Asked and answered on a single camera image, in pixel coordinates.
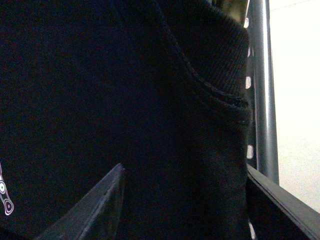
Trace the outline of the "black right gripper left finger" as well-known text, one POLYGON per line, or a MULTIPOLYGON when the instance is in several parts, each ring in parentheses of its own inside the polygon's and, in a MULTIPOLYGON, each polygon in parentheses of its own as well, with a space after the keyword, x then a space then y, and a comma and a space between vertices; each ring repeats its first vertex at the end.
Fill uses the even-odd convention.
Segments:
POLYGON ((117 164, 38 240, 114 240, 122 212, 125 169, 117 164))

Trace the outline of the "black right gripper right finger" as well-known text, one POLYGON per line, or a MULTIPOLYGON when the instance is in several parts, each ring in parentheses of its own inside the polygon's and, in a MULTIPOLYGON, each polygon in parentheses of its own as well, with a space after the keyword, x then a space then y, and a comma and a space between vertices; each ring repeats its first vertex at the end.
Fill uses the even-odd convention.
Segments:
POLYGON ((258 240, 318 240, 320 214, 247 165, 246 199, 258 240))

